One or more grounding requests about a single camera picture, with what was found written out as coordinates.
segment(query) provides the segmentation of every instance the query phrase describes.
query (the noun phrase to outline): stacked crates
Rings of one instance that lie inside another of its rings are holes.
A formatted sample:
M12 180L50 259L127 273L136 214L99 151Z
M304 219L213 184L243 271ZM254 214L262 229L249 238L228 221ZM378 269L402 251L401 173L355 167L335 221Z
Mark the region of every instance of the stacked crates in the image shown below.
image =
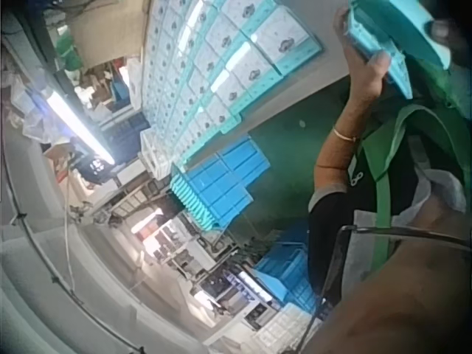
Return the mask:
M269 167L245 136L187 173L174 167L170 187L203 230L224 229L252 202L246 187Z

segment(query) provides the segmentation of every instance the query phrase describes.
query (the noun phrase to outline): black shirt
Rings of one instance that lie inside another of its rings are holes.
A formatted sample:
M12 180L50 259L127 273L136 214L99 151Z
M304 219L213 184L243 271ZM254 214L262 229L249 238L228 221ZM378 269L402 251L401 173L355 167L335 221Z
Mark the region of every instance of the black shirt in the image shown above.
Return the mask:
M462 174L454 160L447 156L431 140L421 136L421 142L429 158L431 168L452 172L460 181ZM409 149L407 136L403 139L390 164L388 171L392 216L400 214L412 205L418 177L414 171L414 161ZM375 182L369 171L364 152L357 155L357 164L353 172L353 180L346 192L332 192L321 197L310 211L308 242L308 272L313 291L320 295L325 283L328 267L333 255L333 248L339 229L344 225L352 225L355 210L375 212L377 209ZM349 237L341 242L342 264L344 267ZM341 300L340 271L333 285L326 291L324 297L333 305Z

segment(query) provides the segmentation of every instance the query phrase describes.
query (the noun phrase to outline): hand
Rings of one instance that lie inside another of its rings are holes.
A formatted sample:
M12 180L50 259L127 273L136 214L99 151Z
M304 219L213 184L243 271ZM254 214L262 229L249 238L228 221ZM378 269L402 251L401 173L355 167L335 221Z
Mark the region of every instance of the hand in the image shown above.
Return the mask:
M452 60L461 66L470 66L468 44L452 20L435 20L426 25L426 32L452 52Z
M345 35L348 13L348 7L336 12L334 30L341 41L351 76L350 101L356 105L370 105L382 93L383 78L389 71L391 59L388 53L380 51L366 63Z

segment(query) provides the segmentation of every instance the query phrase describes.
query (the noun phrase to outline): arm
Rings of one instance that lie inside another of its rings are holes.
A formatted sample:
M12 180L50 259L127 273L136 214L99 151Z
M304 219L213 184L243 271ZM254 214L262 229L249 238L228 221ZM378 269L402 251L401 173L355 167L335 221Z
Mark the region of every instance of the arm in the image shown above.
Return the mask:
M350 97L334 127L338 134L331 131L319 152L314 171L315 188L330 184L347 185L347 168L356 142L364 132L371 105L381 95L382 80L390 66L390 57L385 52L379 52L366 63L352 47L344 35L347 13L347 8L336 13L334 29L349 67Z

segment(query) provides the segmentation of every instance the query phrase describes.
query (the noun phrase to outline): wrist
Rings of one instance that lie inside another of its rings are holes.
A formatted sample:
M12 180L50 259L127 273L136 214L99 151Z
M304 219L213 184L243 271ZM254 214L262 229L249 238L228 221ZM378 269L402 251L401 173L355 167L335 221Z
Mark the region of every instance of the wrist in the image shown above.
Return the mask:
M368 112L372 105L374 104L375 99L359 99L357 97L349 97L349 100L346 103L346 111L355 112L357 114L362 114Z

